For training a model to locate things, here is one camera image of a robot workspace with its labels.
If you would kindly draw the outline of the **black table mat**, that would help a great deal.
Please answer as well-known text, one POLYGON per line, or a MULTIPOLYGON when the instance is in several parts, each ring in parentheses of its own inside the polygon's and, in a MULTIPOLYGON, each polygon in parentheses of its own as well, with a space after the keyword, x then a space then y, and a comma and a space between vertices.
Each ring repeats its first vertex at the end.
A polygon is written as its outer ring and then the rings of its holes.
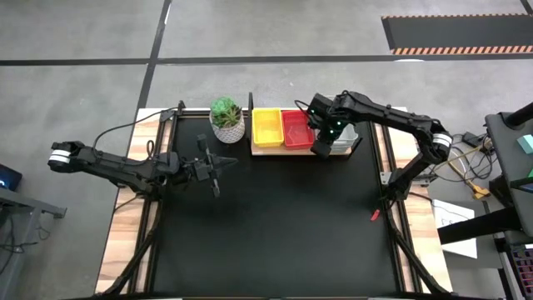
POLYGON ((188 297, 358 297, 397 290, 371 128, 349 158, 256 157, 246 140, 220 143, 205 118, 177 125, 178 152, 234 157, 221 194, 208 183, 165 197, 153 275, 156 293, 188 297))

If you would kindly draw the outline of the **black device with blue light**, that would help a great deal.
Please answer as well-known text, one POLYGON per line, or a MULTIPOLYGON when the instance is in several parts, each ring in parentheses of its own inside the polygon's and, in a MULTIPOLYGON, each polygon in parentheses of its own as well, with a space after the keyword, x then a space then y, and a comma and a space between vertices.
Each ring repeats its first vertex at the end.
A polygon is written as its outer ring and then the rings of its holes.
POLYGON ((22 174, 0 163, 0 188, 16 191, 22 174))

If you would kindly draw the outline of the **wooden shelf with black frame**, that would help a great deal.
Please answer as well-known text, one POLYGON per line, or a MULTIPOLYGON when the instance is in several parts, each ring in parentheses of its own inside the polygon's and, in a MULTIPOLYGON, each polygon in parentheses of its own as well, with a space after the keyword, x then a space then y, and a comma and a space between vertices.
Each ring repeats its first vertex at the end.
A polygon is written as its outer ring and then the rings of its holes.
POLYGON ((253 156, 310 156, 315 131, 309 128, 308 105, 297 100, 294 107, 256 107, 248 96, 247 141, 253 156))

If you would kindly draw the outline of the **gray side desk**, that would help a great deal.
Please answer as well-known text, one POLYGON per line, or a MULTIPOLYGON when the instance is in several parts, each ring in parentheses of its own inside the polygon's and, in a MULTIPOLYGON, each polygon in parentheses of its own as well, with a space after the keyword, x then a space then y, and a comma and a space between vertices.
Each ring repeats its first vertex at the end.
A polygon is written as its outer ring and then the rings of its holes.
POLYGON ((50 232, 43 213, 63 218, 67 209, 0 187, 0 300, 12 300, 27 250, 50 232))

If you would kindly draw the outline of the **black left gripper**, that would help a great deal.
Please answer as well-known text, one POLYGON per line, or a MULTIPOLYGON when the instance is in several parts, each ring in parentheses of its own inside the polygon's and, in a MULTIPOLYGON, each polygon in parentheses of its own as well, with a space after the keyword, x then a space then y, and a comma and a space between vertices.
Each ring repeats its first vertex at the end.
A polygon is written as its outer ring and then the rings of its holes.
POLYGON ((209 180, 213 196, 219 197, 218 168, 232 167, 238 163, 238 159, 234 157, 218 157, 215 153, 212 153, 207 146, 207 136, 205 134, 197 136, 197 147, 204 154, 203 158, 196 157, 193 160, 187 160, 181 157, 180 163, 198 182, 209 180))

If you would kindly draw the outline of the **black aluminium table frame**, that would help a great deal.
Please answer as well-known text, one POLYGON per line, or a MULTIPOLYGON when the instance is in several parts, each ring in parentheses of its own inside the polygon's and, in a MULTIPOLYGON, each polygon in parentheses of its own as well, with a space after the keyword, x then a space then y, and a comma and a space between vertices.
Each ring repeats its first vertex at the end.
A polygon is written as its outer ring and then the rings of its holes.
MULTIPOLYGON (((166 117, 158 112, 157 108, 138 110, 127 152, 129 158, 144 158, 147 155, 145 143, 155 139, 159 132, 162 132, 162 149, 168 149, 174 117, 166 117)), ((394 166, 403 167, 415 156, 417 145, 411 135, 382 125, 375 125, 374 132, 382 170, 388 172, 394 166)), ((414 184, 409 197, 402 204, 395 204, 391 211, 396 225, 403 231, 404 238, 410 241, 428 273, 450 292, 451 280, 428 196, 425 187, 414 184)), ((112 215, 96 293, 109 289, 126 267, 135 252, 137 239, 145 236, 142 227, 152 227, 158 205, 154 202, 146 205, 130 188, 121 187, 114 207, 116 212, 112 215)))

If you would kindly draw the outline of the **white paper sheet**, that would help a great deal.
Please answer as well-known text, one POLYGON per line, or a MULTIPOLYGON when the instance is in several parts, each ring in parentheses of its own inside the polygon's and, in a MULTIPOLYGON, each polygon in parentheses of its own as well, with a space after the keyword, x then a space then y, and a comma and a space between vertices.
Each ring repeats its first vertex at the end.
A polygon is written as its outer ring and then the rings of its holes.
MULTIPOLYGON (((432 207, 436 227, 438 229, 455 223, 464 222, 475 217, 475 211, 470 208, 457 206, 437 199, 432 202, 432 207)), ((445 252, 458 254, 463 257, 473 259, 478 258, 475 238, 443 244, 442 249, 445 252)))

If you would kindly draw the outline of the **black equipment cart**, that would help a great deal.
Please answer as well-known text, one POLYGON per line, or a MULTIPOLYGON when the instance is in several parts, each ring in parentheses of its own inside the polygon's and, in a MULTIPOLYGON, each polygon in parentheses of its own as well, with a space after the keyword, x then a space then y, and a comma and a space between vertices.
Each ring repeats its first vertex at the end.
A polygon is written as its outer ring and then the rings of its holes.
POLYGON ((533 240, 533 154, 518 139, 533 133, 533 102, 515 112, 485 116, 487 132, 495 147, 501 175, 495 179, 501 196, 512 206, 438 229, 441 243, 455 243, 506 231, 521 232, 533 240))

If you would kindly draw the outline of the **succulent in patterned white pot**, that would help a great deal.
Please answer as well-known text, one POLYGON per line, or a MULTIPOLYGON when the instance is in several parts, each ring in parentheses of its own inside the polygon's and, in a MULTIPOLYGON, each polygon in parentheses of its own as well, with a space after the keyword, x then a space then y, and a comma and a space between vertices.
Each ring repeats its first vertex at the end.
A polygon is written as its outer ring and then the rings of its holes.
POLYGON ((233 144, 240 141, 246 128, 242 108, 230 97, 220 97, 210 106, 210 123, 212 130, 223 143, 233 144))

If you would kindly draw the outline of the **backlit black keyboard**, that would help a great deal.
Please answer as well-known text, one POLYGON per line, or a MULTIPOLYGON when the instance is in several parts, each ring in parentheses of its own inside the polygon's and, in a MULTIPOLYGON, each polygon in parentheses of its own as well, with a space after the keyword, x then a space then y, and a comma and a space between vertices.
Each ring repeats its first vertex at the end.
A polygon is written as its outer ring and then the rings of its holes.
POLYGON ((533 244, 504 246, 522 296, 533 300, 533 244))

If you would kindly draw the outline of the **black power adapter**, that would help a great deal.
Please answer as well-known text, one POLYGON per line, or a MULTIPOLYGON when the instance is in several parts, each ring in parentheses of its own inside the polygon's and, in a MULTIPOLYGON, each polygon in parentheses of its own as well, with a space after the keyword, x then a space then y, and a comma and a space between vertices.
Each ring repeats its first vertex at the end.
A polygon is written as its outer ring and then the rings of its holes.
POLYGON ((483 143, 484 138, 484 134, 475 135, 472 132, 465 132, 461 137, 461 141, 472 148, 477 148, 483 143))

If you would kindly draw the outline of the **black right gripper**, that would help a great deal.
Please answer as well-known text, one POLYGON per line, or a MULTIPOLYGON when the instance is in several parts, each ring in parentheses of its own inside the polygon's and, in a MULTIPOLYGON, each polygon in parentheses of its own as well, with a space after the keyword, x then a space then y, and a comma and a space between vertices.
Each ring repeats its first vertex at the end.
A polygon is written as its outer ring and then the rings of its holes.
POLYGON ((308 105, 306 114, 311 129, 318 130, 311 151, 321 158, 328 158, 331 146, 341 136, 346 123, 332 111, 333 101, 316 93, 308 105))

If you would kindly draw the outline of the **teal box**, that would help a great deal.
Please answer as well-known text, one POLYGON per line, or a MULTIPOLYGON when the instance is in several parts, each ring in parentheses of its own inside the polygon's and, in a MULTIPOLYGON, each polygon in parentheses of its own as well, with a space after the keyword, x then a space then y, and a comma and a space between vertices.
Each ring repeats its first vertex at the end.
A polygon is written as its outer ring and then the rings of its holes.
POLYGON ((527 134, 517 139, 518 144, 525 154, 533 154, 533 135, 527 134))

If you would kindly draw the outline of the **hazard striped black floor mat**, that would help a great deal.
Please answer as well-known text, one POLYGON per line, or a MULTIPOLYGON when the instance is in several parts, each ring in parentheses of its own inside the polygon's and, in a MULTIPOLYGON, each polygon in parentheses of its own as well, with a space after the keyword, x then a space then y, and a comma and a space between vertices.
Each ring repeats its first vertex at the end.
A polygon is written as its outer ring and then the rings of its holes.
POLYGON ((470 14, 383 16, 394 55, 533 53, 533 16, 470 14))

